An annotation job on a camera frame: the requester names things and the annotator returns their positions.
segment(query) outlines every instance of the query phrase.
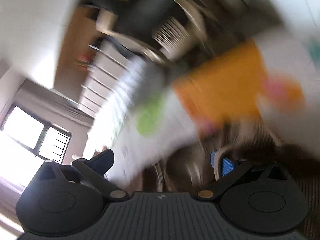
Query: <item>white wall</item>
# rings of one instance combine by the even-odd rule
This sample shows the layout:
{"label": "white wall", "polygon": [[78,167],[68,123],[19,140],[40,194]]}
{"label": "white wall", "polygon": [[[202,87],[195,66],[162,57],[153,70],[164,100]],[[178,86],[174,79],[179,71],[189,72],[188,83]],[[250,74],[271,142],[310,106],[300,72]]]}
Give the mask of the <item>white wall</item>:
{"label": "white wall", "polygon": [[24,80],[23,76],[0,58],[0,123],[13,102],[15,92]]}
{"label": "white wall", "polygon": [[46,107],[45,104],[39,101],[37,97],[26,92],[25,90],[19,90],[14,96],[14,101],[21,107],[24,107],[44,120],[54,123],[72,133],[72,138],[65,153],[63,164],[70,164],[73,161],[73,154],[82,157],[85,143],[87,142],[87,132],[90,125],[81,125],[53,112],[50,106]]}
{"label": "white wall", "polygon": [[78,0],[0,0],[0,50],[22,75],[53,88],[65,31]]}

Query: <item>ridged black surface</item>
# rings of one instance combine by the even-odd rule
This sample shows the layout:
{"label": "ridged black surface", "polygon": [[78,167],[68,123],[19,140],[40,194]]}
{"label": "ridged black surface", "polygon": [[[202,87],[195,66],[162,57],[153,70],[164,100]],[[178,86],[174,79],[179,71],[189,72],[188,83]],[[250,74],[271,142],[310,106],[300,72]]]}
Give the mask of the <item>ridged black surface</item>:
{"label": "ridged black surface", "polygon": [[118,240],[118,239],[227,239],[302,240],[299,233],[264,237],[234,228],[211,203],[199,202],[189,193],[135,193],[127,202],[111,204],[92,227],[65,237],[26,233],[20,240]]}

